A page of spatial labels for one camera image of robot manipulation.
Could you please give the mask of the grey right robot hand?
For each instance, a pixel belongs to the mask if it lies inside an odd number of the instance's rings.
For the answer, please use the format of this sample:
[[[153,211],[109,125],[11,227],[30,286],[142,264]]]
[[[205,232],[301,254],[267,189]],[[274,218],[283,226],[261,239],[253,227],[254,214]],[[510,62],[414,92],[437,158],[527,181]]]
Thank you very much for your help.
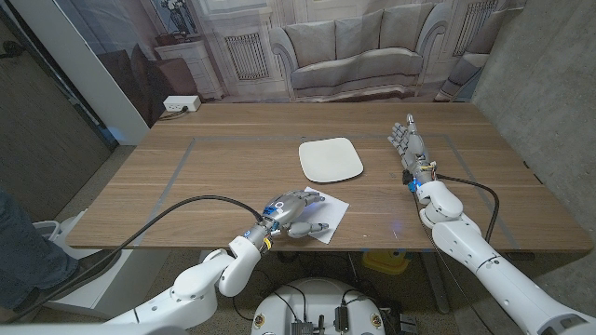
[[[387,138],[396,148],[403,167],[421,184],[434,181],[433,167],[423,138],[417,131],[412,114],[407,114],[406,123],[396,123]]]

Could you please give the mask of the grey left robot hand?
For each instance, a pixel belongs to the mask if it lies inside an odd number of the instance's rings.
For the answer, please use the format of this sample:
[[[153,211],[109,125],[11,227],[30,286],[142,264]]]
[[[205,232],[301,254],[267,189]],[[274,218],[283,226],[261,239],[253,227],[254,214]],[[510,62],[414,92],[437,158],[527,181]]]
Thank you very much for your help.
[[[297,221],[305,208],[315,202],[324,201],[319,192],[292,190],[273,198],[264,207],[262,219],[244,234],[244,237],[257,248],[261,248],[264,239],[273,231],[282,229],[291,238],[301,238],[310,233],[317,233],[329,228],[328,223]]]

